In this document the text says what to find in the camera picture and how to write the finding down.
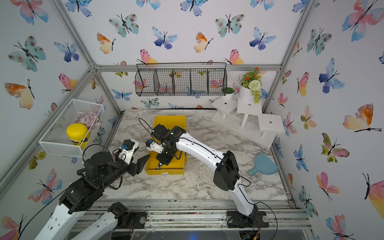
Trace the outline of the yellow top drawer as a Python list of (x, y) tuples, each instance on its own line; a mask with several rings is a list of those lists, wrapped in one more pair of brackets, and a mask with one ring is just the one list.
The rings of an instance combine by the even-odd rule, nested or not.
[(152, 175), (184, 175), (185, 173), (185, 164), (187, 163), (187, 154), (185, 152), (178, 151), (177, 159), (174, 157), (168, 165), (162, 164), (156, 156), (158, 153), (149, 152), (150, 158), (146, 163), (145, 172)]

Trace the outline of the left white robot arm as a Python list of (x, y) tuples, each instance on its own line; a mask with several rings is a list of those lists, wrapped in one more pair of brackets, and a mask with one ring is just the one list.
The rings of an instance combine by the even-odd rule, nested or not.
[[(107, 187), (125, 173), (139, 174), (150, 155), (127, 164), (113, 160), (109, 152), (98, 152), (85, 161), (81, 176), (60, 197), (52, 216), (37, 235), (38, 240), (63, 240), (78, 220), (103, 196)], [(98, 240), (115, 228), (129, 231), (144, 229), (148, 214), (129, 210), (123, 203), (113, 203), (93, 224), (77, 234), (76, 240)]]

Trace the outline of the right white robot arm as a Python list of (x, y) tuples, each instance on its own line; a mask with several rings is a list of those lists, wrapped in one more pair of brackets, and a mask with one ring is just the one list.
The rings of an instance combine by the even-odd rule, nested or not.
[(260, 211), (247, 195), (246, 185), (239, 173), (239, 166), (234, 153), (217, 151), (192, 137), (181, 127), (167, 129), (156, 125), (146, 142), (147, 149), (156, 152), (160, 165), (168, 165), (177, 152), (186, 153), (198, 159), (213, 172), (213, 182), (222, 191), (227, 192), (235, 202), (237, 210), (227, 212), (228, 228), (268, 228), (269, 222), (265, 212)]

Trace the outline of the yellow plastic drawer cabinet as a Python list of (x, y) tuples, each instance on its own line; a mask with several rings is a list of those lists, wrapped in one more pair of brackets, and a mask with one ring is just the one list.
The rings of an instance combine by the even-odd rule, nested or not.
[(163, 146), (171, 142), (176, 142), (176, 139), (187, 132), (187, 117), (186, 116), (156, 116), (152, 136), (157, 142)]

